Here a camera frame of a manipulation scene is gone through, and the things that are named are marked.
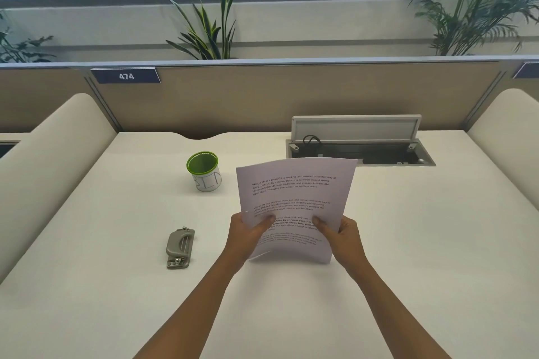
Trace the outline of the person's right hand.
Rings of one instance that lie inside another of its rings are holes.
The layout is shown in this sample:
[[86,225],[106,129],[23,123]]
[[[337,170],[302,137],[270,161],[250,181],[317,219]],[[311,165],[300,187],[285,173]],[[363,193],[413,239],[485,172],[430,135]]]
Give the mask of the person's right hand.
[[353,277],[369,266],[357,223],[342,216],[335,238],[326,238],[337,262]]

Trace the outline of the person's left hand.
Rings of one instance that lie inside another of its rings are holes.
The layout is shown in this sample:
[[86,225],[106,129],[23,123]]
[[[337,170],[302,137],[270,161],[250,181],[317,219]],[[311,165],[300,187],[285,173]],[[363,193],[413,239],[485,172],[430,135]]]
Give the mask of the person's left hand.
[[253,254],[261,236],[256,235],[256,225],[251,227],[243,222],[243,213],[233,214],[222,259],[238,272]]

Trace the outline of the printed white paper sheets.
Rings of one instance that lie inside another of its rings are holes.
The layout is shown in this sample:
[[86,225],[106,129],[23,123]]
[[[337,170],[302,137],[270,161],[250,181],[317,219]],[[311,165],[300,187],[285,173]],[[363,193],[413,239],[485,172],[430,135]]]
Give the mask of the printed white paper sheets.
[[287,158],[238,167],[243,222],[275,218],[249,259],[285,253],[330,263],[333,253],[312,218],[339,230],[357,165],[352,158]]

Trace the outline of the person's left forearm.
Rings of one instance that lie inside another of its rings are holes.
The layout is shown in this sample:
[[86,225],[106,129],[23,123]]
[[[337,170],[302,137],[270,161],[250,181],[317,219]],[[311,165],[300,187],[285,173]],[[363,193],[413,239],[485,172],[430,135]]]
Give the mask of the person's left forearm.
[[225,292],[248,256],[225,249],[133,359],[199,359]]

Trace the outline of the person's right forearm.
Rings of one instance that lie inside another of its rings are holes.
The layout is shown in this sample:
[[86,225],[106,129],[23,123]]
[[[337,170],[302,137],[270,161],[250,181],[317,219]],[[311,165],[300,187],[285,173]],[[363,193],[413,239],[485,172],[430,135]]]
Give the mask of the person's right forearm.
[[341,263],[361,289],[394,359],[452,359],[366,258]]

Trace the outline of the white cup with green rim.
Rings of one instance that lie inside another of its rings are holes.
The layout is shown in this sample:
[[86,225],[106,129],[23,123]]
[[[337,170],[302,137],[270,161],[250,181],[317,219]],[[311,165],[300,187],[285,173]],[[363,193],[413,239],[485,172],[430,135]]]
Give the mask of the white cup with green rim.
[[196,189],[200,192],[212,192],[221,185],[218,157],[211,151],[193,154],[186,162],[186,169],[192,175]]

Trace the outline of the grey metal hole punch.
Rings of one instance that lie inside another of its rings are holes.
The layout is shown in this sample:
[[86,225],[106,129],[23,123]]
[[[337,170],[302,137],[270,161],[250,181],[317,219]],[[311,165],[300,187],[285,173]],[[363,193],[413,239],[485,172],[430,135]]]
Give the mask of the grey metal hole punch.
[[178,270],[189,267],[195,233],[194,229],[184,226],[170,234],[166,245],[167,269]]

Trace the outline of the beige desk back partition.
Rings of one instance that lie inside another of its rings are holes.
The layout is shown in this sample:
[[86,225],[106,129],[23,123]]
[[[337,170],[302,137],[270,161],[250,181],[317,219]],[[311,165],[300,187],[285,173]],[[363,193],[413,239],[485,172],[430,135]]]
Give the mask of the beige desk back partition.
[[[293,116],[421,115],[422,131],[467,131],[539,55],[0,64],[0,133],[27,133],[78,93],[118,132],[290,131]],[[155,67],[159,84],[99,84],[93,68]]]

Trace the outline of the snake plant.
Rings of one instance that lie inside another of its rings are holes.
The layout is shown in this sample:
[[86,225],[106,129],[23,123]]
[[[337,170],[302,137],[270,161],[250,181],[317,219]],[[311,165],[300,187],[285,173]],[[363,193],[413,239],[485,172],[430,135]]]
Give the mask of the snake plant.
[[174,0],[169,1],[175,6],[187,25],[186,32],[180,32],[180,36],[178,36],[179,43],[166,40],[169,46],[188,54],[195,60],[214,61],[232,59],[231,50],[237,20],[234,20],[230,26],[228,26],[228,22],[235,0],[219,0],[220,23],[217,20],[210,21],[203,0],[198,0],[198,5],[192,3],[192,8],[199,21],[203,35],[197,33],[197,30],[180,4]]

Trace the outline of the blue desk number label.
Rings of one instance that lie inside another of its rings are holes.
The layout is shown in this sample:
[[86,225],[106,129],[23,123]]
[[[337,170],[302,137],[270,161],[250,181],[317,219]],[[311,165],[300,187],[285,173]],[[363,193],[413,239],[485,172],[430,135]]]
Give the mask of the blue desk number label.
[[93,68],[91,73],[99,84],[159,84],[155,67]]
[[523,62],[513,79],[539,79],[539,61]]

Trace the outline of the cream curved side divider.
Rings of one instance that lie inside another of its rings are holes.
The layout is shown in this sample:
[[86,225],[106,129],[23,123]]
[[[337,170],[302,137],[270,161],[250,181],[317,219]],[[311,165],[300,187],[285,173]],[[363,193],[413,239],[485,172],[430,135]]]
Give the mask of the cream curved side divider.
[[467,134],[539,210],[539,102],[504,90]]
[[0,158],[0,284],[117,134],[78,93]]

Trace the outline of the dark green leafy plant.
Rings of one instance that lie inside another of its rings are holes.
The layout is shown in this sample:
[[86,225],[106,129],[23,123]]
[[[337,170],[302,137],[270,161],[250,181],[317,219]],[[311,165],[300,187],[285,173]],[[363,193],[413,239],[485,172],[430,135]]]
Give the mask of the dark green leafy plant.
[[52,40],[53,36],[44,36],[36,40],[27,38],[16,42],[11,35],[6,15],[4,11],[0,10],[0,64],[50,63],[57,56],[44,52],[42,46]]

